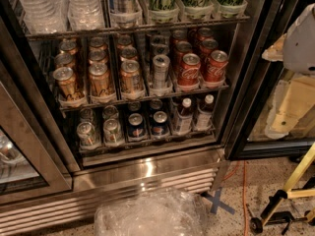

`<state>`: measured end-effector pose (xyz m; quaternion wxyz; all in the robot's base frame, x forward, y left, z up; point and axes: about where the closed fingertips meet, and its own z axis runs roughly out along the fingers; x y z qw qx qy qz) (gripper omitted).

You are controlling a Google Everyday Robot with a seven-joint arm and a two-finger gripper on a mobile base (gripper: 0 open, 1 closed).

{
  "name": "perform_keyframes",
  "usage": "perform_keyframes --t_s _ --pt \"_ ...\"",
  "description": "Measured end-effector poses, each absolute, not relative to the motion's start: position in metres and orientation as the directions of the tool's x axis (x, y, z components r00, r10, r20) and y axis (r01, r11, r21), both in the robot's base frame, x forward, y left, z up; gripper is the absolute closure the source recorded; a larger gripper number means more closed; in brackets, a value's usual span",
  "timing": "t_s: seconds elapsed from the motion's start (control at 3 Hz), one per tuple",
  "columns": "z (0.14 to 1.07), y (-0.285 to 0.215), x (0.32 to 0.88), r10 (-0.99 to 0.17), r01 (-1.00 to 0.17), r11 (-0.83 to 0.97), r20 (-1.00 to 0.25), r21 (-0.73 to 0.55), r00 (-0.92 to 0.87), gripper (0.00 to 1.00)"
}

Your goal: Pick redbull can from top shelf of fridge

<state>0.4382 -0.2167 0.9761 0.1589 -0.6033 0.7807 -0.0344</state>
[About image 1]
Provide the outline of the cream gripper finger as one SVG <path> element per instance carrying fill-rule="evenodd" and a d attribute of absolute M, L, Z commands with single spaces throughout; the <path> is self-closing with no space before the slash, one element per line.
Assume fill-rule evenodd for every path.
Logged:
<path fill-rule="evenodd" d="M 282 61 L 284 57 L 284 39 L 285 34 L 283 34 L 274 44 L 263 52 L 262 58 L 270 62 Z"/>
<path fill-rule="evenodd" d="M 298 75 L 290 81 L 279 80 L 272 103 L 265 135 L 275 140 L 288 135 L 315 105 L 315 77 Z"/>

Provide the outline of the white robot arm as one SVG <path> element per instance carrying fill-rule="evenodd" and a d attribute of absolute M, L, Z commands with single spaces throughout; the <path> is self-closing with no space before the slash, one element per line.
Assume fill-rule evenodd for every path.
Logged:
<path fill-rule="evenodd" d="M 276 85 L 265 128 L 268 138 L 280 139 L 315 106 L 315 4 L 303 10 L 262 58 L 282 61 L 293 72 L 292 79 L 280 80 Z"/>

